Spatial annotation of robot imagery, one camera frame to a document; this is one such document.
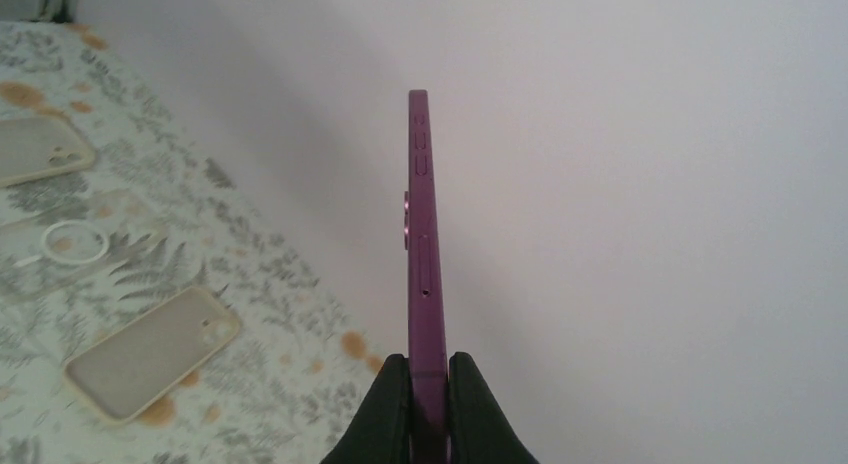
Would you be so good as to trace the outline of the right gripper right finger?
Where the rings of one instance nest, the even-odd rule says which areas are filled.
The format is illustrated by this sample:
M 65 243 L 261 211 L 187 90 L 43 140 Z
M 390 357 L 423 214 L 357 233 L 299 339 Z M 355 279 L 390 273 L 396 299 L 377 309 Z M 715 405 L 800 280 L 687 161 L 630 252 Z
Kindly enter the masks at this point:
M 538 464 L 513 430 L 472 356 L 449 360 L 449 427 L 457 464 Z

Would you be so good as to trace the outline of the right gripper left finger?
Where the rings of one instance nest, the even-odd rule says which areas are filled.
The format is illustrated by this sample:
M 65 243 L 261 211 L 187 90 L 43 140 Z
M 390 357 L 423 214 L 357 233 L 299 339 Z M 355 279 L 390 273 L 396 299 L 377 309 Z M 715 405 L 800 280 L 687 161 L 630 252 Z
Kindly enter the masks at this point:
M 322 464 L 410 461 L 411 380 L 407 358 L 386 358 L 350 425 Z

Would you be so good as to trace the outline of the cream silicone phone case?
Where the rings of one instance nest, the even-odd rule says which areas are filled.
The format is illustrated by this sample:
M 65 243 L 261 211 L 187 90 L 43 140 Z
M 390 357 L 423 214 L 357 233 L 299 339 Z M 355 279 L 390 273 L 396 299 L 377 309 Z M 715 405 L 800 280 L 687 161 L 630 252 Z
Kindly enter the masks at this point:
M 99 418 L 125 424 L 230 344 L 238 316 L 211 291 L 187 287 L 63 365 L 70 389 Z

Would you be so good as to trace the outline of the clear phone case with ring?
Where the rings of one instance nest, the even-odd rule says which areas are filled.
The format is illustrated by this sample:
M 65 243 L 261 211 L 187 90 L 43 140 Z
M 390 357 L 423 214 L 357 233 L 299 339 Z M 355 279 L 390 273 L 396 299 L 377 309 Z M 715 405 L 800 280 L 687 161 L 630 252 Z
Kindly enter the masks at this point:
M 98 193 L 1 226 L 1 299 L 41 298 L 146 251 L 167 236 L 157 213 L 129 190 Z

